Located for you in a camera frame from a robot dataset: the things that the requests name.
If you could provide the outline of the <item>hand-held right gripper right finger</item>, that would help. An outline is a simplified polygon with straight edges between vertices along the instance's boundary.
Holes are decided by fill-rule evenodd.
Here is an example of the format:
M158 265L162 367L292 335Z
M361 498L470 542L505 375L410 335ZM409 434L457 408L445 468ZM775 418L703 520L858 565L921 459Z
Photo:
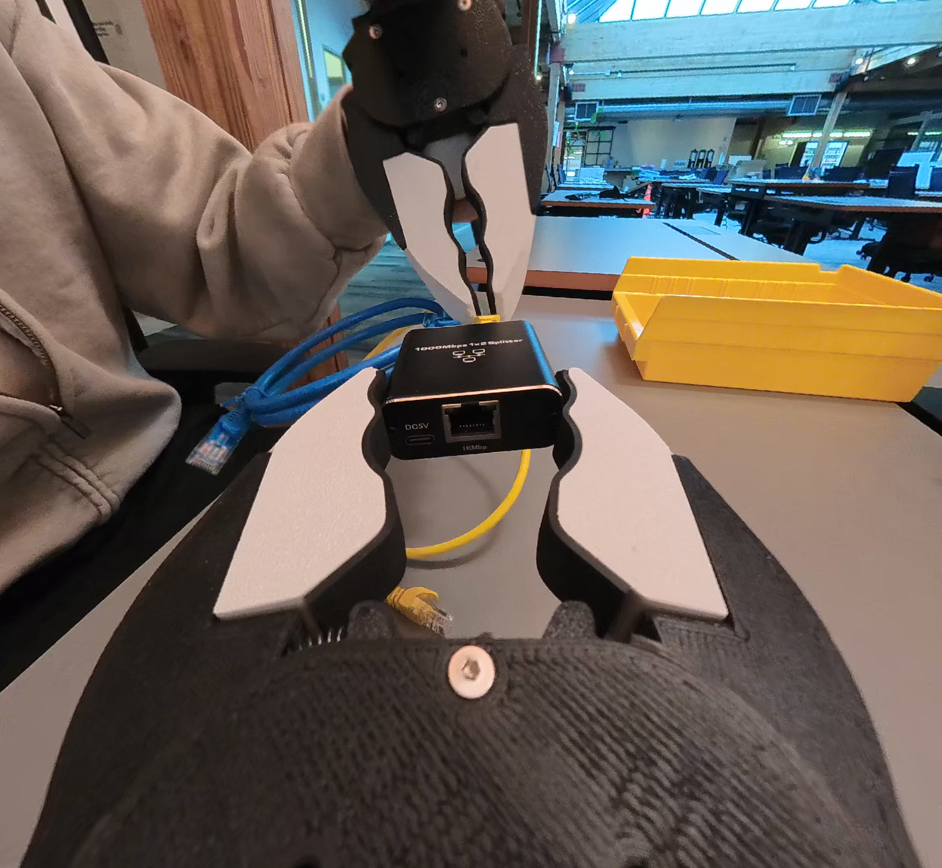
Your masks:
M660 616L721 625L729 606L664 440L580 368L564 392L536 565L595 633L626 642Z

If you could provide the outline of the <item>white table with wood edge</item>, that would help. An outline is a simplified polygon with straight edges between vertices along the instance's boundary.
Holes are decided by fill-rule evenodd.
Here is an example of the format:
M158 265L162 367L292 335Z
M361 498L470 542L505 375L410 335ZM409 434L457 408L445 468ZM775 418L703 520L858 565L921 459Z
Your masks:
M704 220L540 217L524 294L610 297L631 258L807 263Z

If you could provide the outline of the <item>black desk chair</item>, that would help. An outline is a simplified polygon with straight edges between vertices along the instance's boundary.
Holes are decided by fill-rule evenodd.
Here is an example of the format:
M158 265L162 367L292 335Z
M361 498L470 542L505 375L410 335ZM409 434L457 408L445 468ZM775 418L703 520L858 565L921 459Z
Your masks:
M2 688L198 516L255 455L274 444L278 431L252 430L215 476L185 463L221 416L216 387L252 383L284 352L284 347L275 344L157 335L157 343L139 355L147 372L181 397L181 421L116 514L71 548L31 568L2 593Z

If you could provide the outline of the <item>yellow plastic bin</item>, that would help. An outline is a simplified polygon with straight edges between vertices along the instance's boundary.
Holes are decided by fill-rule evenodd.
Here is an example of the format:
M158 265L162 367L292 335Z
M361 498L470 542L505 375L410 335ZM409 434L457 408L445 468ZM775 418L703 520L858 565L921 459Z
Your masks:
M632 257L612 305L647 381L907 403L940 365L940 293L850 265Z

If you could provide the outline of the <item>person's grey zip hoodie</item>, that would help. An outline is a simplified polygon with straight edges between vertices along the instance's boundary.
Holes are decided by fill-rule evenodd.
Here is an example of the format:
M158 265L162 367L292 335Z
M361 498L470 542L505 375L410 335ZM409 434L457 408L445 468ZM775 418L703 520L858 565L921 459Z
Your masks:
M2 0L2 592L109 521L181 399L126 313L183 324L214 179L245 151L161 88Z

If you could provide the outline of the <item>person's left forearm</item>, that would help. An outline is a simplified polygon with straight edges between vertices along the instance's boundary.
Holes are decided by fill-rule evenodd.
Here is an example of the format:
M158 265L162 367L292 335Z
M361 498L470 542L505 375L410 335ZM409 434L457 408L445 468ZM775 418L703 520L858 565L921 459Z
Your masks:
M250 152L182 100L112 77L124 93L96 231L125 303L206 339L318 330L387 234L347 152L352 86Z

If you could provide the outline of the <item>black ethernet splitter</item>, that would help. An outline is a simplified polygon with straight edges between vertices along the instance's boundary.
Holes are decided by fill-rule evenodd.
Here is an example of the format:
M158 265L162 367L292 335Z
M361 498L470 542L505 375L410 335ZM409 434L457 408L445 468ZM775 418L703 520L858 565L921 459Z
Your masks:
M565 399L531 324L415 329L388 378L383 421L399 460L554 445Z

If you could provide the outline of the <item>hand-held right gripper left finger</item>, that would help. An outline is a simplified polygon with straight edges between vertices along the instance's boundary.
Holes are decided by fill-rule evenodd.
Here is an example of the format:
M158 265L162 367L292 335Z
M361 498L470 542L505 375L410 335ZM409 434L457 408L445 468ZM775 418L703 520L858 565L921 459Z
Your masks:
M399 585L406 550L386 472L385 384L380 371L361 370L270 451L218 592L219 620L300 612L344 622Z

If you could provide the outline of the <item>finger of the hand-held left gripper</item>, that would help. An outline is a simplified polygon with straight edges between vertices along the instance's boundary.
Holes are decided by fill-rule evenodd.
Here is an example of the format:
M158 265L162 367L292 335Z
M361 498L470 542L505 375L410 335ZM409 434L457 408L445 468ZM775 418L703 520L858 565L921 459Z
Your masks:
M463 273L465 251L453 235L454 195L441 163L411 152L383 162L404 251L433 298L453 319L477 315Z
M465 152L465 192L477 206L477 249L492 314L511 319L524 288L536 214L517 123L486 128Z

